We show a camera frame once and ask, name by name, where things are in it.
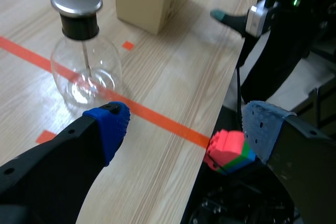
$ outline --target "orange tape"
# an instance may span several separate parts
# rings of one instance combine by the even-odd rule
[[[125,43],[122,44],[122,47],[127,49],[128,51],[131,51],[134,47],[134,44],[130,43],[129,41],[125,41]]]
[[[48,72],[51,72],[50,60],[18,44],[15,44],[14,42],[1,36],[0,36],[0,47],[40,68],[43,68]],[[74,75],[76,75],[76,73],[61,65],[57,65],[56,68],[57,71],[68,80],[73,79]],[[98,86],[98,89],[107,100],[121,101],[130,108],[133,114],[155,124],[156,126],[159,126],[167,131],[170,131],[180,137],[183,137],[184,139],[187,139],[192,143],[195,143],[203,148],[207,148],[209,142],[209,138],[207,136],[199,132],[196,132],[180,123],[177,123],[174,120],[164,115],[161,115],[151,109],[148,109],[137,102],[134,102],[126,97],[123,97],[122,95],[117,94],[112,90],[105,89],[102,86]]]
[[[56,136],[56,134],[53,133],[53,132],[43,131],[42,134],[36,140],[36,143],[42,144],[42,143],[48,142],[48,141],[52,140],[55,136]]]

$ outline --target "glass bottle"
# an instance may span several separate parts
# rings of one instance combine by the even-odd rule
[[[107,89],[121,89],[122,72],[116,47],[98,35],[96,12],[102,0],[50,1],[60,13],[65,36],[50,58],[59,92],[72,111],[105,104],[110,100]]]

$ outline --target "wood grain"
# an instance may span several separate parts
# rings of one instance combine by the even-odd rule
[[[211,135],[243,44],[209,16],[243,14],[256,0],[189,0],[158,35],[116,18],[103,0],[101,34],[118,48],[130,99]],[[62,37],[49,0],[0,0],[2,36],[49,58]],[[133,50],[122,48],[126,41]],[[50,73],[0,49],[0,165],[58,133],[70,114]],[[179,223],[205,150],[133,116],[123,145],[92,185],[77,223]]]

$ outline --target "green light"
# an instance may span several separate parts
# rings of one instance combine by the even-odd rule
[[[300,5],[300,0],[294,0],[293,1],[293,6],[298,7]]]

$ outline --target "colorful block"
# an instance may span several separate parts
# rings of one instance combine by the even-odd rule
[[[243,132],[221,130],[210,140],[204,161],[211,169],[226,174],[223,170],[232,173],[252,163],[255,158]]]

